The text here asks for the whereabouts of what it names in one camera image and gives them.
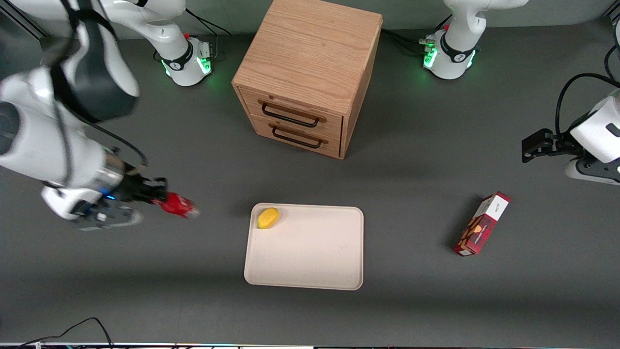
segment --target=drawer handle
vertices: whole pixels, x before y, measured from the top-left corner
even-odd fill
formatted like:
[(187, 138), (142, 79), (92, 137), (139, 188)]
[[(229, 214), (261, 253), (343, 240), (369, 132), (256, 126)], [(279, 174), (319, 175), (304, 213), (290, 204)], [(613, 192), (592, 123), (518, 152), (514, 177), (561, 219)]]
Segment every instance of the drawer handle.
[(276, 114), (274, 112), (267, 111), (267, 110), (265, 110), (266, 107), (267, 107), (267, 103), (263, 102), (263, 108), (262, 108), (263, 114), (265, 114), (267, 116), (274, 117), (276, 119), (292, 122), (294, 124), (298, 124), (298, 125), (301, 125), (301, 126), (304, 126), (304, 127), (316, 127), (316, 125), (319, 124), (319, 118), (318, 117), (316, 119), (314, 119), (313, 123), (310, 124), (308, 122), (303, 122), (303, 121), (291, 119), (290, 117), (286, 117), (284, 115), (280, 115), (280, 114)]
[(275, 133), (278, 130), (278, 127), (277, 126), (272, 126), (272, 127), (273, 127), (272, 134), (274, 137), (286, 140), (287, 142), (293, 142), (295, 144), (303, 145), (304, 147), (308, 147), (310, 149), (318, 149), (321, 146), (321, 143), (323, 142), (322, 140), (319, 139), (318, 144), (310, 144), (310, 143), (302, 142), (300, 140), (296, 140), (296, 139), (293, 139), (287, 136), (278, 135), (277, 133)]

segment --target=red box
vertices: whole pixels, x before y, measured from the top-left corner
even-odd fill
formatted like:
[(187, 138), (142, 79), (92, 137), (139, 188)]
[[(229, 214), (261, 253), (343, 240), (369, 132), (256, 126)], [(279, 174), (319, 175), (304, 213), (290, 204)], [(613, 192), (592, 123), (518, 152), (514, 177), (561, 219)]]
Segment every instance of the red box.
[(485, 198), (452, 250), (459, 256), (477, 255), (509, 202), (510, 198), (499, 191)]

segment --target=gray table surface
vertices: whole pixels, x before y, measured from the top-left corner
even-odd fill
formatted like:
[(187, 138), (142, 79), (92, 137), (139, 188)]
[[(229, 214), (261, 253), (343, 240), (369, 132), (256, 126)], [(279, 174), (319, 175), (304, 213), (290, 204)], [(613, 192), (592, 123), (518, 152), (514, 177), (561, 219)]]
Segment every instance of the gray table surface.
[[(382, 37), (344, 161), (254, 133), (230, 85), (250, 40), (221, 37), (214, 75), (191, 88), (168, 79), (147, 41), (120, 43), (142, 98), (106, 125), (149, 155), (146, 175), (200, 205), (199, 219), (142, 206), (139, 226), (82, 233), (45, 206), (35, 180), (0, 171), (0, 341), (97, 316), (117, 342), (620, 346), (620, 188), (567, 178), (567, 157), (520, 161), (521, 139), (552, 127), (563, 84), (603, 72), (608, 20), (489, 29), (457, 81)], [(576, 83), (564, 125), (611, 90)], [(496, 191), (512, 202), (482, 253), (455, 255)], [(247, 284), (258, 202), (362, 209), (361, 289)], [(104, 338), (91, 324), (66, 339)]]

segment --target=yellow object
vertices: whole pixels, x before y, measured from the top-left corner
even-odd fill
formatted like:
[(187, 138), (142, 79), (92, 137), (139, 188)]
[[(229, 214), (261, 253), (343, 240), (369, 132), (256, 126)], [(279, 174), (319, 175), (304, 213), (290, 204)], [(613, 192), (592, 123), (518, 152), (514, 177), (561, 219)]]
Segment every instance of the yellow object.
[(280, 218), (280, 211), (274, 207), (264, 210), (259, 216), (259, 229), (269, 229), (273, 227), (275, 222)]

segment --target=plastic tray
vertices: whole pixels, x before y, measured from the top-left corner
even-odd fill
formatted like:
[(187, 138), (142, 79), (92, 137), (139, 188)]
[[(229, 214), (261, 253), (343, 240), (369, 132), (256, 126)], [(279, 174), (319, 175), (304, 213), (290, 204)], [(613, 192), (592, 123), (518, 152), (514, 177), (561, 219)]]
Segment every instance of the plastic tray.
[[(258, 216), (269, 207), (280, 219), (258, 229)], [(364, 214), (357, 207), (261, 203), (252, 209), (248, 283), (354, 291), (363, 275)]]

